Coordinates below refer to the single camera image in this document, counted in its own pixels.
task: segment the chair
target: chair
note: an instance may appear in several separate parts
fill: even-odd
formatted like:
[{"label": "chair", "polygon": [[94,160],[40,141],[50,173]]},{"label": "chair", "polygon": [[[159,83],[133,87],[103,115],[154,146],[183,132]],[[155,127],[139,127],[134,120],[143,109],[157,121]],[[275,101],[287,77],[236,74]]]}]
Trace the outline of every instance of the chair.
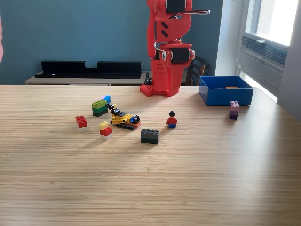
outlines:
[{"label": "chair", "polygon": [[188,68],[185,86],[191,86],[191,79],[193,81],[193,86],[199,86],[199,77],[209,75],[209,63],[196,56]]}]

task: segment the white wall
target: white wall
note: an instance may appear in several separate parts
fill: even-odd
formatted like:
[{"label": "white wall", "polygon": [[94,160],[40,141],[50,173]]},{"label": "white wall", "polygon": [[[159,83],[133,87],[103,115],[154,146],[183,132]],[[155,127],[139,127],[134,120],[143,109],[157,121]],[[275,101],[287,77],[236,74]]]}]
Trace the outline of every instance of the white wall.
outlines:
[{"label": "white wall", "polygon": [[301,120],[301,0],[299,0],[278,103]]},{"label": "white wall", "polygon": [[216,76],[234,76],[244,1],[224,0],[217,52]]}]

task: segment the blue wall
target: blue wall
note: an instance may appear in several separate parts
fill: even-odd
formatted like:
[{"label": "blue wall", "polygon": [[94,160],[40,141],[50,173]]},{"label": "blue wall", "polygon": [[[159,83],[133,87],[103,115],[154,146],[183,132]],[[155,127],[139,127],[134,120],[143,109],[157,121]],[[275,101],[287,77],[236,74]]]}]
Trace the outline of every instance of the blue wall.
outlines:
[{"label": "blue wall", "polygon": [[[215,68],[222,0],[194,4],[213,13],[193,16],[183,41]],[[42,60],[86,60],[87,67],[96,67],[97,61],[142,61],[143,70],[150,70],[145,0],[0,0],[0,9],[1,84],[24,84],[41,70]]]},{"label": "blue wall", "polygon": [[192,15],[189,31],[192,48],[196,55],[209,62],[212,75],[215,74],[217,49],[220,37],[223,0],[194,0],[193,9],[210,9],[205,16]]}]

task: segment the light blue lego piece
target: light blue lego piece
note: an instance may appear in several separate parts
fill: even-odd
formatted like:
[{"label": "light blue lego piece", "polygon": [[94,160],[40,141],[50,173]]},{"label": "light blue lego piece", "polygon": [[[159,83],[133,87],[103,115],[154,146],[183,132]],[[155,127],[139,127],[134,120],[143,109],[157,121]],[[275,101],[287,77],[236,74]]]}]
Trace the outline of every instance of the light blue lego piece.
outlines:
[{"label": "light blue lego piece", "polygon": [[109,103],[111,103],[111,96],[105,96],[104,100],[106,100]]},{"label": "light blue lego piece", "polygon": [[106,96],[106,95],[103,95],[101,98],[101,100],[106,100],[109,103],[111,103],[111,96]]},{"label": "light blue lego piece", "polygon": [[131,123],[131,124],[134,123],[134,116],[130,118],[130,123]]}]

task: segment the blue bin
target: blue bin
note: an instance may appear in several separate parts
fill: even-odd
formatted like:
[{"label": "blue bin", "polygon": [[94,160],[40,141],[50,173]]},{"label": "blue bin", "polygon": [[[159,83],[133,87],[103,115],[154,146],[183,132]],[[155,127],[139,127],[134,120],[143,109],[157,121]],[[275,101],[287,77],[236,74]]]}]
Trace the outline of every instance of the blue bin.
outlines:
[{"label": "blue bin", "polygon": [[[238,89],[226,89],[237,86]],[[199,93],[207,106],[229,106],[230,101],[238,101],[240,106],[249,106],[254,88],[238,76],[200,77]]]}]

